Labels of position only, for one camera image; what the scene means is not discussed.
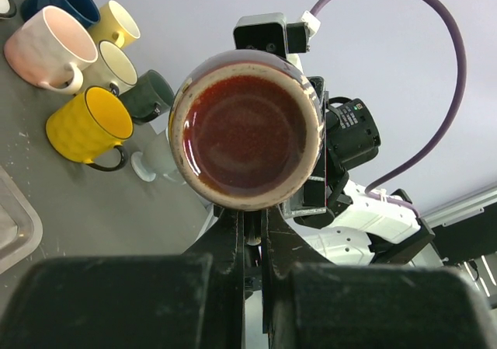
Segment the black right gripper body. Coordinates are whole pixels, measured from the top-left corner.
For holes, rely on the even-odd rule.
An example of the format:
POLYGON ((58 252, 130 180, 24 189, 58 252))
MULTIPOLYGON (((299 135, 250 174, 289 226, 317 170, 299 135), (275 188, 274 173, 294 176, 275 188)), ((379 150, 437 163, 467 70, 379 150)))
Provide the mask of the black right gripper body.
POLYGON ((344 192, 349 173, 327 141, 328 136, 340 130, 339 112, 329 103, 325 80, 319 76, 308 80, 318 95, 325 121, 321 152, 308 180, 294 196, 281 204, 281 212, 286 220, 292 219, 299 225, 323 229, 352 204, 352 199, 344 192))

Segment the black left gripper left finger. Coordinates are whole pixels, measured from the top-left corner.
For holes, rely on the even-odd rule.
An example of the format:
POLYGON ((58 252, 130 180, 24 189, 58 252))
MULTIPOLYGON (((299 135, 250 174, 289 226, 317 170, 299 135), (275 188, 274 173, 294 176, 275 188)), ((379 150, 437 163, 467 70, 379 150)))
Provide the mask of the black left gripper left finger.
POLYGON ((1 319, 3 348, 242 348, 244 218, 225 209, 186 252, 35 264, 1 319))

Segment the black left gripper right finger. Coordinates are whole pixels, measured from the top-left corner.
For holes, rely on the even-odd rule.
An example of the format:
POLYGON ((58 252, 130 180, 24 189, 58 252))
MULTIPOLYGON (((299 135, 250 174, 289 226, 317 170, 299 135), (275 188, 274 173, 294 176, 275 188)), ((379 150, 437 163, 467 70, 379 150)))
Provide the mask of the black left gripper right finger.
POLYGON ((494 348, 487 301, 453 268, 337 266, 276 208, 261 215, 271 348, 494 348))

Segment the brown ceramic mug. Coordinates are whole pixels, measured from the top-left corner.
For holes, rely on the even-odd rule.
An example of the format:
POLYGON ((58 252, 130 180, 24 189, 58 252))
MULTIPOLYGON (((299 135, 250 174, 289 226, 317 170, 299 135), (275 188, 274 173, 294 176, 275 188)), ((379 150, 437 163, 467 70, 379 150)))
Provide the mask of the brown ceramic mug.
POLYGON ((185 79, 169 116, 172 157, 202 197, 227 209, 282 204, 321 154, 321 102, 289 61, 254 50, 208 58, 185 79))

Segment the bright yellow mug black handle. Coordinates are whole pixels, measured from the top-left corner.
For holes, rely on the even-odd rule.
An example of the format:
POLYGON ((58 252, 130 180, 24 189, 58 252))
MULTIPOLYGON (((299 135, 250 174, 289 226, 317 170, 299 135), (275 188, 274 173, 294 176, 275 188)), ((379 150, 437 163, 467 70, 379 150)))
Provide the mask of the bright yellow mug black handle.
POLYGON ((103 172, 125 167, 129 154, 123 143, 134 133, 126 107, 116 95, 91 86, 54 112, 45 125, 51 146, 66 159, 103 172), (115 166, 102 166, 95 159, 116 150, 120 160, 115 166))

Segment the grey mug black handle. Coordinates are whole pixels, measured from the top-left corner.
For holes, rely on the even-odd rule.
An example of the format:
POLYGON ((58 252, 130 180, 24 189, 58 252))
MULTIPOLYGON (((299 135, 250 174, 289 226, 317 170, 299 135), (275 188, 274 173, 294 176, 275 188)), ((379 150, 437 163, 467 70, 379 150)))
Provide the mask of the grey mug black handle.
POLYGON ((134 124, 146 124, 170 110, 175 93, 164 77, 155 70, 141 75, 135 87, 118 96, 134 124))

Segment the cream mug black handle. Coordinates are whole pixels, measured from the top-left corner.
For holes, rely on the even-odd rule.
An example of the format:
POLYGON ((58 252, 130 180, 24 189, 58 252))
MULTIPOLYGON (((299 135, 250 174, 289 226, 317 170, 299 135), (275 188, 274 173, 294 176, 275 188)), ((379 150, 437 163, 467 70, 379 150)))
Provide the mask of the cream mug black handle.
POLYGON ((78 92, 92 86, 109 90, 114 96, 124 94, 137 84, 137 71, 129 57, 114 43, 97 43, 97 60, 82 71, 83 83, 78 92))

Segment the pale yellow ceramic mug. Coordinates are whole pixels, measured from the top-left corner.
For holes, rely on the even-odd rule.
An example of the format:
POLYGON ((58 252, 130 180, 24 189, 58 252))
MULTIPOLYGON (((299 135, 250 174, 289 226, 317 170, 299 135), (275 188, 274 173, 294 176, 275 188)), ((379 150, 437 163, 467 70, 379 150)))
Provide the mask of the pale yellow ceramic mug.
POLYGON ((141 37, 134 18, 119 2, 108 1, 99 9, 99 13, 100 21, 89 28, 89 34, 96 43, 108 40, 124 48, 141 37))

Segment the pink ceramic mug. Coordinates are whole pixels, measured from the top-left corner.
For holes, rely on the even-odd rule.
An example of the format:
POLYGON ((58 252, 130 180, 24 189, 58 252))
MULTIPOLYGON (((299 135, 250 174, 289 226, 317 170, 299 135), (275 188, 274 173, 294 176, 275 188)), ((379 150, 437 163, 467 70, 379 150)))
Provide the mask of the pink ceramic mug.
POLYGON ((72 15, 49 5, 27 20, 3 48, 11 69, 33 86, 76 94, 82 71, 98 58, 89 32, 72 15))

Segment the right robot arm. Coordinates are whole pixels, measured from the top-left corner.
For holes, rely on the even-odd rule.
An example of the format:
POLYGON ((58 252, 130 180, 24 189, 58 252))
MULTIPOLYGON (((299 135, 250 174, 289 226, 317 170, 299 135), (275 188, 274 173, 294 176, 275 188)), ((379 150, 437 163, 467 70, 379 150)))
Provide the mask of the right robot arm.
POLYGON ((360 99, 329 97, 321 77, 309 81, 325 118, 321 156, 302 188, 280 205, 282 216, 318 230, 306 240, 335 264, 409 263, 435 238, 410 197, 402 189, 368 191, 350 179, 381 146, 370 111, 360 99))

